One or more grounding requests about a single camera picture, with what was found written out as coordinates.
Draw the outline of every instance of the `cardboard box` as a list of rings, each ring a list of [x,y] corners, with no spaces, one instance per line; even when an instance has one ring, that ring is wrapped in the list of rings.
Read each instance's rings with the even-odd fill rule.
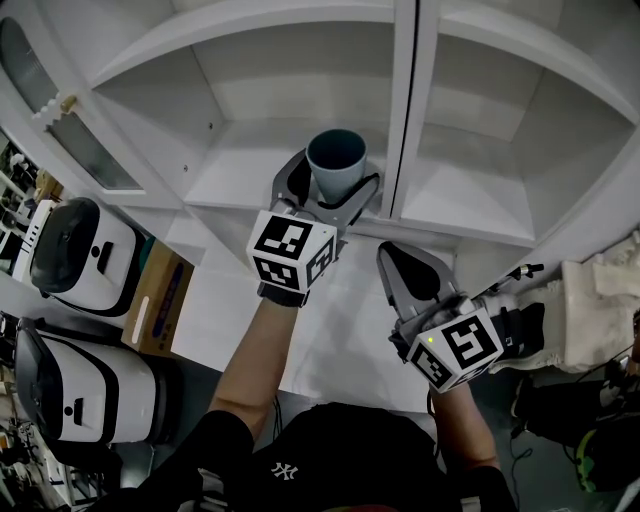
[[[60,198],[62,194],[62,185],[44,169],[40,169],[36,176],[36,191],[33,199],[39,203],[43,199]]]
[[[140,276],[122,341],[141,354],[174,357],[173,335],[193,265],[156,240]]]

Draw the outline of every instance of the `cable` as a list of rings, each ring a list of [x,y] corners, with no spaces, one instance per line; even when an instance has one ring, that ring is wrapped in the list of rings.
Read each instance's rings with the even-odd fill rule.
[[[147,478],[151,476],[151,472],[153,471],[153,463],[156,460],[156,447],[152,444],[149,445],[151,448],[151,457],[149,457],[149,467],[147,468]]]
[[[571,464],[575,465],[576,464],[576,459],[575,459],[575,450],[574,450],[574,456],[572,457],[571,455],[569,455],[569,449],[567,448],[566,444],[562,445],[562,450],[564,451],[564,454],[566,455],[567,459],[569,459],[569,462],[571,462]]]
[[[427,391],[427,414],[429,414],[429,416],[433,418],[433,421],[436,420],[436,412],[433,409],[433,398],[431,397],[431,389]],[[436,451],[433,454],[433,456],[436,460],[438,460],[438,457],[440,456],[440,443],[438,442],[437,436],[436,436],[435,445],[436,445]]]
[[[629,393],[631,393],[632,397],[638,392],[638,386],[640,385],[640,379],[636,379],[635,381],[635,387],[633,388],[633,391],[629,391],[629,389],[634,386],[634,384],[631,384],[628,388],[626,388],[623,392],[622,392],[622,404],[620,404],[620,409],[618,411],[616,411],[616,413],[608,418],[603,418],[598,420],[596,418],[596,427],[597,426],[601,426],[604,425],[606,423],[610,423],[613,422],[615,420],[617,420],[620,416],[622,416],[625,412],[626,412],[626,406],[629,404],[629,401],[627,400],[627,395]]]
[[[621,356],[622,354],[624,354],[627,350],[629,350],[630,348],[633,348],[633,343],[631,345],[629,345],[627,348],[621,350],[620,352],[618,352],[615,356],[611,357],[608,361],[602,363],[601,365],[596,366],[595,368],[592,368],[591,370],[589,370],[587,373],[582,374],[578,380],[576,380],[574,382],[574,384],[578,384],[578,382],[582,381],[582,379],[584,379],[585,377],[588,377],[589,375],[591,375],[594,372],[597,372],[598,370],[600,370],[601,368],[604,368],[605,366],[607,366],[611,361],[615,360],[616,357]]]
[[[593,374],[594,372],[597,372],[598,370],[604,368],[610,362],[614,361],[616,359],[616,357],[621,356],[622,354],[624,354],[630,348],[633,348],[633,344],[631,344],[627,348],[621,350],[620,352],[618,352],[616,355],[614,355],[613,357],[611,357],[609,360],[607,360],[606,362],[602,363],[601,365],[598,365],[595,368],[592,368],[591,370],[589,370],[587,373],[582,374],[580,377],[578,377],[578,379],[576,379],[574,381],[574,384],[580,383],[584,378],[586,378],[589,375]],[[638,390],[638,382],[636,382],[636,388],[634,390],[634,393]],[[623,395],[623,397],[625,399],[626,399],[626,395],[627,395],[627,392],[625,391],[624,395]],[[612,418],[608,418],[606,421],[609,422],[609,421],[613,421],[613,420],[617,419],[623,412],[624,412],[624,404],[622,404],[620,406],[620,410]],[[569,459],[569,461],[575,466],[577,464],[577,460],[576,460],[576,457],[575,457],[575,449],[574,449],[574,456],[572,457],[569,454],[569,449],[568,449],[567,445],[562,443],[562,451],[564,452],[564,454],[567,457],[567,459]]]
[[[280,407],[280,400],[278,400],[278,396],[273,399],[273,408],[275,409],[276,416],[273,420],[273,440],[276,440],[282,433],[282,408]]]
[[[511,452],[511,458],[513,462],[511,463],[511,480],[513,481],[513,494],[516,498],[516,509],[520,510],[520,493],[518,492],[518,480],[516,479],[516,464],[522,459],[527,459],[533,455],[533,448],[527,448],[521,454],[516,455],[513,453],[513,440],[515,437],[513,434],[511,435],[511,439],[509,440],[509,451]]]

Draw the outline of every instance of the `marker cube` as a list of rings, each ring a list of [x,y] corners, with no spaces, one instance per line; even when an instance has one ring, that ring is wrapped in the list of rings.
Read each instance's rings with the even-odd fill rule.
[[[247,244],[258,278],[287,290],[307,293],[336,259],[334,226],[261,211]]]
[[[503,352],[486,309],[480,308],[420,333],[407,360],[443,392],[477,377]]]

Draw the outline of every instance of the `black t-shirt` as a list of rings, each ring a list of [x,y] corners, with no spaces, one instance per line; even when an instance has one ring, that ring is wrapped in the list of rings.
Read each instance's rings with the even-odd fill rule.
[[[462,510],[461,500],[472,504],[469,510],[515,510],[499,470],[454,478],[438,469],[433,448],[408,418],[329,404],[299,414],[271,445],[252,453],[242,420],[210,412],[126,500],[138,510],[172,512],[203,499],[209,510],[226,504],[236,512],[444,512]],[[105,509],[117,510],[116,497],[107,501]]]

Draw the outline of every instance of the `white cabinet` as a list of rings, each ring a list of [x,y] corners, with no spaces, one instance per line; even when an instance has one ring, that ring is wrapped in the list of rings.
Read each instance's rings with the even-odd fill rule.
[[[241,258],[274,175],[346,127],[384,177],[353,231],[445,250],[478,293],[579,214],[640,117],[633,0],[7,0],[0,16],[0,114],[195,263],[215,260],[203,229]]]
[[[39,4],[96,103],[185,204],[268,207],[282,166],[340,126],[362,134],[367,171],[386,176],[365,217],[389,217],[413,0]]]
[[[421,5],[392,217],[535,247],[606,179],[636,129],[640,10],[625,0]]]
[[[3,117],[27,123],[96,195],[111,204],[180,207],[75,73],[35,2],[0,8],[0,64]],[[11,124],[3,127],[12,132]]]

